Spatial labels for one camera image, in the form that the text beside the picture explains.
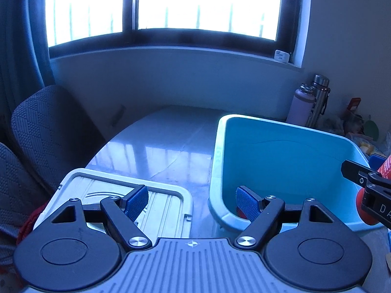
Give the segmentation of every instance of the white wall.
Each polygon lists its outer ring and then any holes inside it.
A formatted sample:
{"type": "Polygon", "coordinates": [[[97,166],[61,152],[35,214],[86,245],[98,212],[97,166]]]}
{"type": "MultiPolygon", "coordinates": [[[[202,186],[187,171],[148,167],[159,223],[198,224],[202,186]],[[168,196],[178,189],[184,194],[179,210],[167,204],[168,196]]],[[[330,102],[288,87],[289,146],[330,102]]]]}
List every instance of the white wall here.
{"type": "Polygon", "coordinates": [[[391,124],[391,0],[310,3],[302,68],[229,52],[130,48],[56,58],[53,70],[108,139],[170,104],[282,119],[296,87],[315,73],[331,80],[329,112],[359,96],[359,112],[371,114],[384,135],[391,124]],[[126,112],[112,128],[121,104],[126,112]]]}

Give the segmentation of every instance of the blue gripper pad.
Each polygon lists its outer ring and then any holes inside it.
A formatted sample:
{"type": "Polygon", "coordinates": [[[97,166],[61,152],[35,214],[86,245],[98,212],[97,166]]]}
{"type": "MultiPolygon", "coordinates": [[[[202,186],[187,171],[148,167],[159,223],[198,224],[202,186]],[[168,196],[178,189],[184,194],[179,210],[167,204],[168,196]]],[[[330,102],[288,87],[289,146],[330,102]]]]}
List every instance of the blue gripper pad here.
{"type": "Polygon", "coordinates": [[[131,220],[135,221],[148,204],[148,187],[143,186],[137,193],[128,199],[124,213],[131,220]]]}
{"type": "Polygon", "coordinates": [[[261,213],[258,201],[240,187],[236,189],[236,205],[251,222],[261,213]]]}

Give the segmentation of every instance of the chair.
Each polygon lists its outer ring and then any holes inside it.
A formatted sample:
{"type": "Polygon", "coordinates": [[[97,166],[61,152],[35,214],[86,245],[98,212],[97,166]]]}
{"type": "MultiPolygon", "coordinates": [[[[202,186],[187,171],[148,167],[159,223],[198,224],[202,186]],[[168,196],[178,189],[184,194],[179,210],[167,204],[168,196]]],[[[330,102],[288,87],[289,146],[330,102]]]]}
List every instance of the chair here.
{"type": "Polygon", "coordinates": [[[48,200],[48,194],[0,143],[0,266],[13,272],[12,256],[19,228],[48,200]]]}
{"type": "Polygon", "coordinates": [[[83,108],[58,85],[18,105],[11,128],[23,153],[54,191],[66,174],[85,167],[105,144],[83,108]]]}

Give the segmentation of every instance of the metal pivot screw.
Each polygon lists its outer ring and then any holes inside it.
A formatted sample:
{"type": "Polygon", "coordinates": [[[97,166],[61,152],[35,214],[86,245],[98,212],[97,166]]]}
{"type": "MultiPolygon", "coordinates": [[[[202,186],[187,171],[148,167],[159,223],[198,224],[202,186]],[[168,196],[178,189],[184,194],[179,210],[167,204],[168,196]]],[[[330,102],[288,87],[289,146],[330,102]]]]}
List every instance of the metal pivot screw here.
{"type": "Polygon", "coordinates": [[[145,237],[137,236],[129,239],[129,244],[132,247],[142,247],[145,246],[147,243],[148,243],[148,239],[145,237]]]}
{"type": "Polygon", "coordinates": [[[242,236],[236,240],[238,244],[241,246],[249,247],[252,246],[256,243],[255,238],[250,237],[250,236],[242,236]]]}

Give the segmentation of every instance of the table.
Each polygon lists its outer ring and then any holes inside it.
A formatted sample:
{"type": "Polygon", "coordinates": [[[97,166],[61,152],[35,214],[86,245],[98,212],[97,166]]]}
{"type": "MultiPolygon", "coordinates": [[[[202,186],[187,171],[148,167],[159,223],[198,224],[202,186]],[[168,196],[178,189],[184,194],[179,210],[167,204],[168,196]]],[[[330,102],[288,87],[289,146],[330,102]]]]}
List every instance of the table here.
{"type": "MultiPolygon", "coordinates": [[[[220,227],[208,208],[216,130],[227,112],[170,106],[130,125],[111,139],[87,168],[179,185],[193,197],[191,238],[213,238],[220,227]]],[[[364,283],[369,293],[389,293],[385,228],[360,234],[371,248],[372,269],[364,283]]]]}

